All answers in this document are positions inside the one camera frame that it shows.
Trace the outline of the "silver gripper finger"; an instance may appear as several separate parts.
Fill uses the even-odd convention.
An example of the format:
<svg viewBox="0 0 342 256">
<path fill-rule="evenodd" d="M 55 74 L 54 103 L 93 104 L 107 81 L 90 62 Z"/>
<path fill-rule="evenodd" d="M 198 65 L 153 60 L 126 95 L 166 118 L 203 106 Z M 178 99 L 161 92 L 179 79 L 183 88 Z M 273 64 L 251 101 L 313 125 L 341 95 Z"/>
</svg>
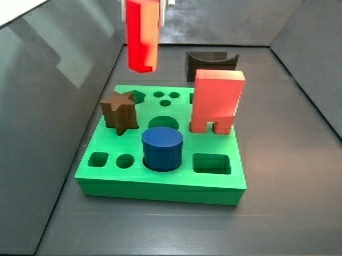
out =
<svg viewBox="0 0 342 256">
<path fill-rule="evenodd" d="M 126 0 L 121 0 L 122 22 L 126 23 Z"/>
<path fill-rule="evenodd" d="M 159 26 L 165 26 L 166 10 L 170 6 L 174 6 L 177 0 L 159 0 Z"/>
</svg>

